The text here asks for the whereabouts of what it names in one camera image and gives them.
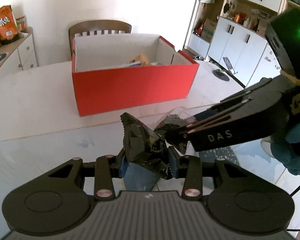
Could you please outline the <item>blue gloved right hand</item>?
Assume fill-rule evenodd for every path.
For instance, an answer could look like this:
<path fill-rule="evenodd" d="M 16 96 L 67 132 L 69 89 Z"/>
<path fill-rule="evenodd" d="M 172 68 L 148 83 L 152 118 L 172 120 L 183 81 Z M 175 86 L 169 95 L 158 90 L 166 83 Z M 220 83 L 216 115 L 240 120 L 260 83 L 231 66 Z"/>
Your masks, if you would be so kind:
<path fill-rule="evenodd" d="M 261 147 L 267 155 L 282 163 L 289 173 L 300 175 L 300 123 L 287 133 L 263 138 Z"/>

